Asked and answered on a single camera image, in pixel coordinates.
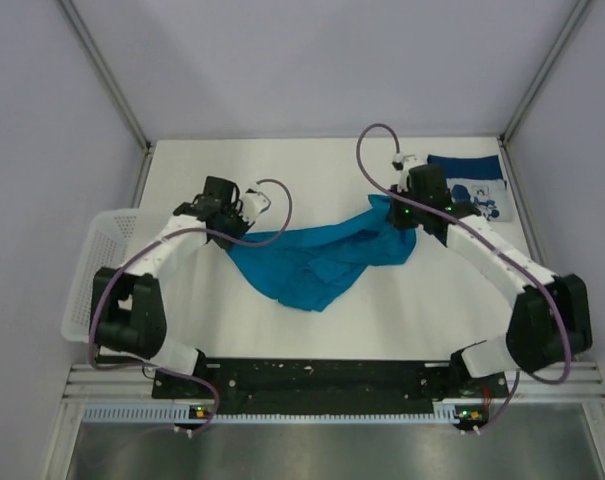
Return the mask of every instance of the white wall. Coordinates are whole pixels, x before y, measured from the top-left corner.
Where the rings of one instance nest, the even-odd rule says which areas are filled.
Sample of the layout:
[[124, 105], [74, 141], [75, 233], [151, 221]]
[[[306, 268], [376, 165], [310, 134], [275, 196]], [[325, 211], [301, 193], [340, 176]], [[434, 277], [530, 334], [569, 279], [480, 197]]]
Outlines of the white wall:
[[551, 265], [587, 282], [605, 377], [605, 0], [578, 32], [513, 143]]
[[152, 139], [501, 133], [575, 0], [76, 0]]
[[132, 139], [51, 0], [0, 0], [0, 479], [36, 478], [71, 359], [84, 234], [126, 205]]

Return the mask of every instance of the white basket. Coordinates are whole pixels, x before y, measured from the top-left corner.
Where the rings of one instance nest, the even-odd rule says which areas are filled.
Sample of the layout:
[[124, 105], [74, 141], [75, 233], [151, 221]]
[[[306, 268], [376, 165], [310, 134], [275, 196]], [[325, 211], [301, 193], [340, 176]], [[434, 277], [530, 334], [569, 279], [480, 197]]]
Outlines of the white basket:
[[99, 214], [91, 222], [62, 318], [62, 335], [88, 343], [93, 277], [101, 267], [117, 267], [148, 244], [166, 225], [168, 214], [128, 208]]

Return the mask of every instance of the dark blue cloth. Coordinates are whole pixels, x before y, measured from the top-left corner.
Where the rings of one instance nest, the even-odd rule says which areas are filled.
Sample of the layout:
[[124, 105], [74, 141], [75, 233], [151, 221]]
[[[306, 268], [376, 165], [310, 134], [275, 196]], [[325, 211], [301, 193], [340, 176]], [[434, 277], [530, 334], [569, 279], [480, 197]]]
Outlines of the dark blue cloth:
[[[293, 308], [322, 311], [369, 265], [401, 265], [415, 247], [415, 230], [386, 222], [386, 196], [369, 195], [373, 208], [339, 225], [289, 230], [260, 248], [235, 245], [229, 256], [259, 292]], [[275, 232], [251, 233], [259, 242]]]
[[427, 163], [444, 167], [446, 178], [470, 178], [473, 180], [503, 180], [500, 159], [497, 155], [483, 158], [453, 158], [429, 155]]

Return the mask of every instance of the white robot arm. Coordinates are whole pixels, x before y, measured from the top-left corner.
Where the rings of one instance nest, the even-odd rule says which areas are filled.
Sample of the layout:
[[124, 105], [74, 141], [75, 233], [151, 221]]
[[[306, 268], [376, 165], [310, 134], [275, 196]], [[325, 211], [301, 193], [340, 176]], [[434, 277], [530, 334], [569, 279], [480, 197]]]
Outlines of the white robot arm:
[[[221, 248], [232, 247], [228, 240], [211, 237], [207, 229], [239, 239], [271, 206], [271, 201], [257, 184], [234, 200], [233, 195], [238, 191], [233, 182], [208, 177], [204, 192], [173, 212], [166, 226], [150, 242], [159, 242], [159, 245], [127, 268], [111, 291], [98, 320], [96, 343], [99, 346], [126, 352], [176, 372], [194, 373], [202, 352], [184, 345], [168, 332], [167, 325], [179, 324], [180, 319], [170, 318], [175, 313], [165, 304], [162, 285], [166, 285], [185, 260], [211, 238]], [[184, 229], [195, 231], [171, 235]], [[105, 267], [96, 273], [92, 312], [106, 285], [121, 267]]]
[[457, 218], [459, 223], [481, 234], [494, 249], [488, 249], [462, 225], [417, 208], [407, 208], [397, 199], [391, 202], [389, 223], [399, 230], [421, 225], [426, 233], [482, 273], [512, 308], [507, 332], [452, 354], [451, 371], [455, 381], [464, 383], [514, 369], [533, 373], [564, 358], [557, 324], [542, 294], [530, 279], [499, 258], [498, 253], [520, 265], [551, 292], [562, 315], [571, 352], [580, 353], [591, 347], [586, 286], [579, 277], [560, 277], [538, 265], [498, 235], [470, 202], [452, 203], [440, 165], [426, 164], [414, 155], [398, 154], [393, 166], [400, 171], [398, 184], [391, 187], [393, 193]]

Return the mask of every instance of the wrinkled fabric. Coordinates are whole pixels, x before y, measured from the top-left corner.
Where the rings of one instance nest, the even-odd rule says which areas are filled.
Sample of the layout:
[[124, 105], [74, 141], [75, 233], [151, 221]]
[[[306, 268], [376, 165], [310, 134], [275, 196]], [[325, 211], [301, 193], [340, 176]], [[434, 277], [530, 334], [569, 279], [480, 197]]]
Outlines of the wrinkled fabric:
[[[260, 248], [235, 245], [229, 256], [247, 281], [282, 305], [324, 310], [369, 266], [401, 265], [415, 247], [415, 230], [387, 222], [388, 197], [369, 195], [371, 209], [338, 225], [289, 230]], [[275, 232], [245, 235], [259, 242]]]

